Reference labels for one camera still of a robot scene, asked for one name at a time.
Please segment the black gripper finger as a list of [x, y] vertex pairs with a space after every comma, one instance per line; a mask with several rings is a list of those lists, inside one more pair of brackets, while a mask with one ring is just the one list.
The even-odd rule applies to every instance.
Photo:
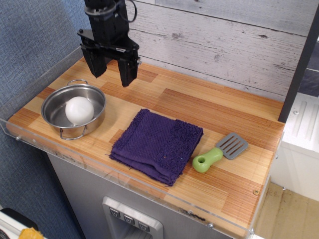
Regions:
[[120, 58], [118, 60], [120, 78], [123, 87], [128, 87], [129, 84], [137, 78], [140, 61], [141, 58], [139, 56], [133, 59]]
[[81, 44], [81, 50], [92, 75], [95, 78], [102, 76], [107, 70], [107, 63], [101, 47]]

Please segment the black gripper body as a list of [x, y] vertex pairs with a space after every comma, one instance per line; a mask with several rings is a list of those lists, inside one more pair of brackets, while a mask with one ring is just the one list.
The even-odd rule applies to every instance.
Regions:
[[137, 12], [130, 20], [126, 7], [85, 7], [84, 11], [89, 17], [91, 28], [78, 31], [81, 44], [101, 47], [108, 60], [139, 56], [139, 45], [128, 36], [129, 23], [135, 21]]

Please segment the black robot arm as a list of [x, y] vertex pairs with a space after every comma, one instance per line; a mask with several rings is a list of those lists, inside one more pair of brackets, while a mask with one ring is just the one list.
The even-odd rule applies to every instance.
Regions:
[[80, 29], [81, 49], [85, 61], [96, 77], [102, 76], [107, 64], [118, 62], [122, 86], [127, 87], [137, 78], [140, 57], [139, 45], [128, 36], [129, 23], [124, 0], [86, 0], [84, 11], [89, 17], [91, 29]]

